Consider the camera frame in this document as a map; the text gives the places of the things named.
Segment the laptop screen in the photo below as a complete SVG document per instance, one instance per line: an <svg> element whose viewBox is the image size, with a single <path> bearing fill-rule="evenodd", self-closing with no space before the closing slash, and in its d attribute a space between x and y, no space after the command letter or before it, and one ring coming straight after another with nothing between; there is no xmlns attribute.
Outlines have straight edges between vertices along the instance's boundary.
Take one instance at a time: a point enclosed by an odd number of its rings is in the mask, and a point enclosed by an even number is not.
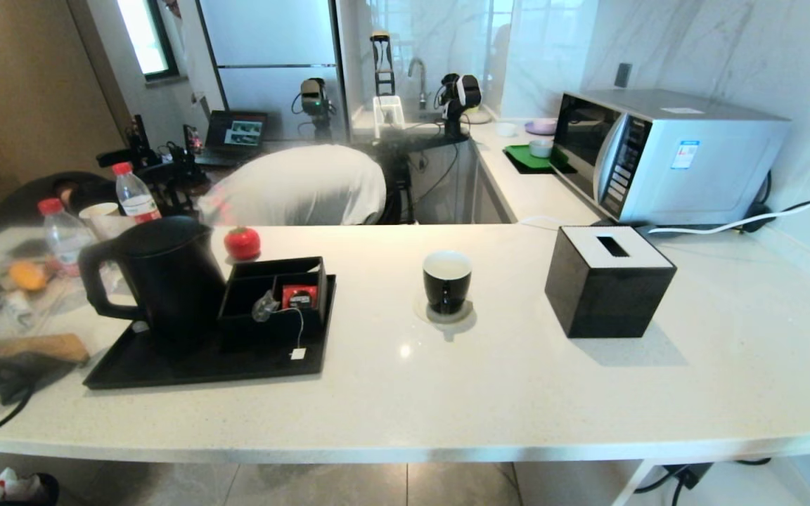
<svg viewBox="0 0 810 506"><path fill-rule="evenodd" d="M263 112L212 111L207 148L257 148L267 115Z"/></svg>

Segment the kettle lid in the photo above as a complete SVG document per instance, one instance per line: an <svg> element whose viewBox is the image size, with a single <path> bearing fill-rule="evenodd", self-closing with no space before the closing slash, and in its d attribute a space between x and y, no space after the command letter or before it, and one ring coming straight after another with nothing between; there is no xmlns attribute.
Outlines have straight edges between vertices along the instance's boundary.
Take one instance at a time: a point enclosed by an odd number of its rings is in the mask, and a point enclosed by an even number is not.
<svg viewBox="0 0 810 506"><path fill-rule="evenodd" d="M118 237L129 257L150 257L183 246L212 229L189 216L168 216L140 223Z"/></svg>

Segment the black electric kettle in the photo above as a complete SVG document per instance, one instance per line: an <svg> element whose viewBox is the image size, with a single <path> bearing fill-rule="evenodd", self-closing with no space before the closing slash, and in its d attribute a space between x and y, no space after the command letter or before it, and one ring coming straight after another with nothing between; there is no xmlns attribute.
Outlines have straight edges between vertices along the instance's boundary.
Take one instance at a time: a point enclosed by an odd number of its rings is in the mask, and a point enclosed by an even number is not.
<svg viewBox="0 0 810 506"><path fill-rule="evenodd" d="M216 328L225 286L211 234L193 218L172 216L87 247L77 263L89 303L103 316L147 321L161 353L198 348ZM99 268L109 260L121 268L138 306L108 300Z"/></svg>

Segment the plastic water bottle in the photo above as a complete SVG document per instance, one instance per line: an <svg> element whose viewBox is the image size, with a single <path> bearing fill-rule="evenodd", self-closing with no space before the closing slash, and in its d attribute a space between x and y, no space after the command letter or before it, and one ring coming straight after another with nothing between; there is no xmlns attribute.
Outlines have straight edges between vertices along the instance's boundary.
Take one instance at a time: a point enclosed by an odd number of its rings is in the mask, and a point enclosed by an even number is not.
<svg viewBox="0 0 810 506"><path fill-rule="evenodd" d="M59 199L39 201L37 207L45 217L42 226L46 230L46 242L61 269L67 275L80 275L77 257L81 249L93 242L93 235L84 227L83 221L65 212Z"/></svg>
<svg viewBox="0 0 810 506"><path fill-rule="evenodd" d="M116 183L118 201L121 202L126 215L132 216L137 223L161 218L161 212L155 205L152 193L148 192L148 187L142 179L133 174L132 164L128 162L114 164L112 170L118 176Z"/></svg>

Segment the microwave control panel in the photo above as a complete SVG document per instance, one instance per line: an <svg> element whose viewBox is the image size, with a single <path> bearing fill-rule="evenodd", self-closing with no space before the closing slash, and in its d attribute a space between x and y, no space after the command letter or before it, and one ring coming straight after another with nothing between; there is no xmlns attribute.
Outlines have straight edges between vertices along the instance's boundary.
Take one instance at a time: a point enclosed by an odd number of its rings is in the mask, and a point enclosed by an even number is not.
<svg viewBox="0 0 810 506"><path fill-rule="evenodd" d="M645 142L652 131L652 122L645 119L627 118L624 135L617 147L615 166L611 171L608 187L605 189L605 199L602 205L608 211L614 212L616 217L621 215L626 202L627 193L639 167L639 160L643 156Z"/></svg>

